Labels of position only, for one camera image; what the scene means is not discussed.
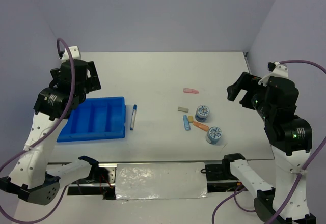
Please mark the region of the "blue plastic clip case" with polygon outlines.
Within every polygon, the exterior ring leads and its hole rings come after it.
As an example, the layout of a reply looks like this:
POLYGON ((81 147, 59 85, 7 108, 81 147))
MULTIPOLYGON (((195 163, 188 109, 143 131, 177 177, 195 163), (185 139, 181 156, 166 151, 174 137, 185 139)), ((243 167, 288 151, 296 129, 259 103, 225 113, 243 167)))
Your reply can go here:
POLYGON ((183 124, 184 124, 184 129, 185 131, 190 131, 191 126, 188 120, 188 116, 187 115, 183 115, 183 124))

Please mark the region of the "blue white marker pen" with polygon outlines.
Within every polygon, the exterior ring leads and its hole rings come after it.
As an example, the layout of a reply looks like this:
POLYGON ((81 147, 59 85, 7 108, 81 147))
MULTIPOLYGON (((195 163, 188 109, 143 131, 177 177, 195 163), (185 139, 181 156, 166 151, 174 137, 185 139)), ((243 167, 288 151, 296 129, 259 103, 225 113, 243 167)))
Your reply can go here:
POLYGON ((130 130, 134 129, 136 113, 137 113, 137 105, 135 104, 133 106, 133 110, 132 110, 132 116, 131 116, 131 121, 130 121, 130 130))

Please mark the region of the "grey eraser block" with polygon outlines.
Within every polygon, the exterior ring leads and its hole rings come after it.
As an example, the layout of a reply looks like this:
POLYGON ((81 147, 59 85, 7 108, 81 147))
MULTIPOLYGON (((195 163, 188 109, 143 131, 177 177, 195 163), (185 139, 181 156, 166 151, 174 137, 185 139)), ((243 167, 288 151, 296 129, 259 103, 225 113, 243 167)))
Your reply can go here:
POLYGON ((185 113, 187 113, 187 112, 189 112, 189 109, 188 108, 185 108, 185 107, 178 107, 178 109, 177 109, 178 111, 181 111, 181 112, 185 112, 185 113))

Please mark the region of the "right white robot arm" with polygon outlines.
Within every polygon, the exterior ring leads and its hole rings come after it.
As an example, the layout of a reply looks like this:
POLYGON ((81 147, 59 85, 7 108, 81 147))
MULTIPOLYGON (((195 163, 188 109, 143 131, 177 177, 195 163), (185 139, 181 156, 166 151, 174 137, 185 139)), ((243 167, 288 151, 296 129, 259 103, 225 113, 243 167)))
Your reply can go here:
POLYGON ((240 104, 255 110, 264 122, 275 164, 276 183, 270 185, 248 165, 239 153, 222 161, 222 175, 236 177, 253 196, 254 209, 264 223, 316 223, 306 198, 305 163, 312 149, 312 128, 295 114, 299 95, 288 69, 279 62, 268 64, 269 74, 247 72, 227 87, 227 98, 234 101, 241 90, 240 104))

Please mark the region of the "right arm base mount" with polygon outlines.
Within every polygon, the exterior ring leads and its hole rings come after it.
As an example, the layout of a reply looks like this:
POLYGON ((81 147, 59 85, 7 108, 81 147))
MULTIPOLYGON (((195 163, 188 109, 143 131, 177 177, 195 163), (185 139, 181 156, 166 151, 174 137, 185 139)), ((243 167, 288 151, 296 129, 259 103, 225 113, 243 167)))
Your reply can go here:
POLYGON ((200 172, 206 176, 208 193, 233 192, 240 182, 222 164, 206 164, 200 172))

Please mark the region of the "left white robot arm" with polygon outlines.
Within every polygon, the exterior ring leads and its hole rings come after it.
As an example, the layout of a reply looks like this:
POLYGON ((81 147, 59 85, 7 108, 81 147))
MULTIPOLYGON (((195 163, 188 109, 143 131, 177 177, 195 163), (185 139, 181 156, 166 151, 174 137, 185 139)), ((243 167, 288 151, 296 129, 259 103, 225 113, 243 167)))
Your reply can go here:
POLYGON ((98 161, 87 156, 54 170, 46 169, 56 143, 45 137, 52 133, 60 117, 69 119, 89 92, 101 88, 94 62, 83 61, 78 46, 70 46, 59 56, 60 67, 51 70, 52 81, 39 93, 34 105, 23 154, 9 176, 1 178, 1 190, 38 205, 49 204, 61 188, 74 181, 93 183, 100 176, 98 161))

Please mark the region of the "orange plastic clip case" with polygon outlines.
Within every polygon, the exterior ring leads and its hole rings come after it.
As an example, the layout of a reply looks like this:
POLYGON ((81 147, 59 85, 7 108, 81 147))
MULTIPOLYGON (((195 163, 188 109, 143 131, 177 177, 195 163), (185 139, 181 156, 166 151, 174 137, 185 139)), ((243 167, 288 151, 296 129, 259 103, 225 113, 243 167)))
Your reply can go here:
POLYGON ((195 127, 199 128, 199 129, 205 131, 205 132, 208 132, 208 131, 209 131, 209 127, 208 127, 207 125, 204 125, 204 124, 199 123, 199 122, 197 122, 197 121, 193 121, 193 125, 194 125, 195 127))

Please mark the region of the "pink stapler refill case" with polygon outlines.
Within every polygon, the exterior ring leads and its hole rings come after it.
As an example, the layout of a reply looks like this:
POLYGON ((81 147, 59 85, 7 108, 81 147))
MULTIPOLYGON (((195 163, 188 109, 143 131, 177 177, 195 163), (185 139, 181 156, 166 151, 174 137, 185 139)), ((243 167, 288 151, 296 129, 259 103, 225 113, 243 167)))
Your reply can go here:
POLYGON ((191 88, 183 88, 184 93, 189 93, 189 94, 198 94, 199 91, 196 89, 191 89, 191 88))

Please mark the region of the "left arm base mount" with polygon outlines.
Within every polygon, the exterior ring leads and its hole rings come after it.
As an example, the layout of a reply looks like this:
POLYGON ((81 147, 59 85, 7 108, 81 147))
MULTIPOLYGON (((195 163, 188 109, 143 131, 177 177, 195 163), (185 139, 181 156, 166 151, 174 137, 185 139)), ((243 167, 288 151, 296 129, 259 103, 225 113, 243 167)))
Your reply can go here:
POLYGON ((94 180, 80 179, 73 182, 67 190, 68 196, 97 196, 103 200, 115 200, 117 164, 101 163, 101 175, 94 180))

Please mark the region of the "blue round tape tin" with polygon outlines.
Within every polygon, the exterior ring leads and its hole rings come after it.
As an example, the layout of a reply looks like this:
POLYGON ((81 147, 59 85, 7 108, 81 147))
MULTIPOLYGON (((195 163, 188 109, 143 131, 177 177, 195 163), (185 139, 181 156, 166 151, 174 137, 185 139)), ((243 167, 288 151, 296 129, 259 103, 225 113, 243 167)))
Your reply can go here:
POLYGON ((195 119, 198 122, 205 122, 210 114, 210 109, 206 105, 198 106, 195 114, 195 119))

